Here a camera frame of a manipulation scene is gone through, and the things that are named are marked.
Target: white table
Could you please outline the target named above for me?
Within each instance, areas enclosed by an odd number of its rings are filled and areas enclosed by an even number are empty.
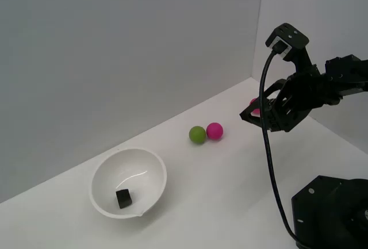
[[[260,129],[239,117],[257,93],[258,83],[248,79],[3,202],[0,247],[296,248],[273,198]],[[189,142],[193,125],[206,127],[213,121],[224,126],[222,141]],[[319,174],[368,178],[368,156],[311,118],[290,133],[272,133],[270,139],[290,223],[291,197]],[[166,189],[143,217],[109,219],[89,201],[91,173],[106,154],[134,146],[162,157]]]

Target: pink ball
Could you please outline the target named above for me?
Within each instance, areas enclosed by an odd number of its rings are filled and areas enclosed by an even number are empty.
[[[212,140],[219,140],[224,133],[224,129],[221,124],[213,122],[207,126],[207,136]]]
[[[252,99],[249,104],[252,104],[252,102],[254,102],[255,100],[256,100],[256,98]],[[254,109],[254,111],[252,112],[252,114],[259,115],[260,114],[260,110],[259,109]]]

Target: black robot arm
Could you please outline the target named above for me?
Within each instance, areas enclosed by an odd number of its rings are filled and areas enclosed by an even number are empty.
[[[308,38],[290,24],[275,28],[266,45],[285,46],[279,53],[283,60],[293,62],[296,72],[287,79],[280,79],[265,92],[267,97],[264,117],[271,131],[292,130],[314,108],[324,104],[337,105],[345,95],[368,91],[368,60],[361,61],[354,55],[326,61],[325,73],[320,74],[311,63],[305,46]],[[269,98],[279,91],[275,98]],[[260,118],[252,112],[259,109],[259,98],[240,114],[241,119],[260,127]]]

